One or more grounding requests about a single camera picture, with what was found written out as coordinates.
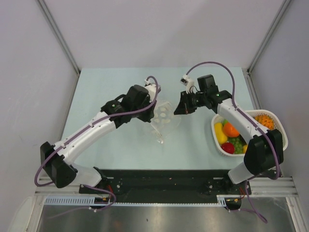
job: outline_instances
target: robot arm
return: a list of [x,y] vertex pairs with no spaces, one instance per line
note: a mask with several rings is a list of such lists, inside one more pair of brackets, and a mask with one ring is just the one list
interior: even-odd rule
[[95,168],[82,167],[74,161],[97,139],[128,123],[132,118],[150,122],[154,117],[155,98],[160,87],[147,80],[145,83],[144,87],[134,85],[127,94],[107,102],[96,116],[71,136],[54,145],[46,142],[41,146],[42,164],[56,151],[43,169],[57,188],[63,188],[72,182],[95,186],[101,181],[102,176]]
[[[186,82],[188,79],[191,80],[188,77],[181,79],[181,83],[185,85],[188,83],[192,86],[192,82]],[[279,163],[283,162],[282,134],[277,129],[270,131],[258,122],[256,122],[255,127],[246,118],[246,116],[251,116],[245,111],[240,113],[237,110],[237,108],[240,109],[239,105],[236,104],[237,108],[235,108],[232,95],[226,90],[219,91],[212,75],[199,77],[197,81],[200,91],[194,93],[190,88],[189,92],[181,92],[180,103],[174,114],[191,114],[198,107],[206,106],[227,119],[240,132],[248,144],[248,149],[244,156],[244,162],[228,173],[233,184],[238,184],[275,166],[274,156],[269,144],[257,127],[269,137]]]

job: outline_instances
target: shiny metal surface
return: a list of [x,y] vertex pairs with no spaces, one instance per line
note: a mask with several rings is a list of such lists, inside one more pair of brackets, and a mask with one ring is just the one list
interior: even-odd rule
[[[75,206],[44,206],[38,232],[294,232],[285,198],[253,199],[268,219],[247,212],[228,213],[214,207],[115,206],[93,213],[81,209],[49,219]],[[250,208],[247,200],[243,208]]]

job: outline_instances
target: basket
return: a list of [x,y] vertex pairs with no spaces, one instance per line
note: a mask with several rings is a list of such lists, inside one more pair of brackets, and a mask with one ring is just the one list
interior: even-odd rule
[[[255,116],[258,116],[258,115],[268,115],[269,117],[272,118],[272,120],[274,121],[274,126],[275,126],[275,129],[278,129],[281,134],[282,134],[282,142],[283,142],[283,150],[285,150],[288,146],[288,138],[286,136],[286,133],[283,129],[283,126],[282,124],[280,123],[279,119],[277,118],[277,116],[275,116],[272,112],[268,111],[268,110],[247,110],[246,111],[250,116],[252,116],[253,118]],[[216,138],[216,133],[214,131],[214,124],[216,124],[217,122],[223,122],[224,118],[221,117],[220,115],[215,115],[213,118],[212,118],[212,121],[211,121],[211,130],[212,130],[212,135],[213,135],[213,138],[214,138],[214,142],[219,150],[219,152],[224,155],[224,156],[230,156],[230,157],[239,157],[239,156],[244,156],[245,154],[229,154],[225,151],[222,150],[222,148],[220,147],[220,144],[218,143],[218,140]]]

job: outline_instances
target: white tabletop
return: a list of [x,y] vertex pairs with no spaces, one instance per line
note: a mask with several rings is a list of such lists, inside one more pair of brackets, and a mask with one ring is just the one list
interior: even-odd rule
[[[175,107],[185,87],[180,78],[189,68],[83,69],[74,94],[63,137],[87,123],[107,102],[126,94],[132,85],[143,85],[153,75],[161,85],[159,99]],[[236,81],[236,101],[245,110],[253,109],[240,67],[231,68]],[[200,67],[191,72],[196,78],[212,74],[219,90],[232,92],[232,81],[221,67]],[[211,119],[215,113],[206,107],[181,116],[179,126],[160,144],[146,132],[149,123],[136,118],[100,138],[79,156],[76,163],[102,169],[232,169],[241,157],[224,157],[218,152]]]

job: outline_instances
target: red tomato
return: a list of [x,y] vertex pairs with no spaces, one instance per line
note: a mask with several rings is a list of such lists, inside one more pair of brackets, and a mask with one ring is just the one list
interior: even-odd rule
[[235,152],[234,145],[231,143],[224,143],[221,145],[221,148],[223,149],[223,151],[229,154],[233,154]]

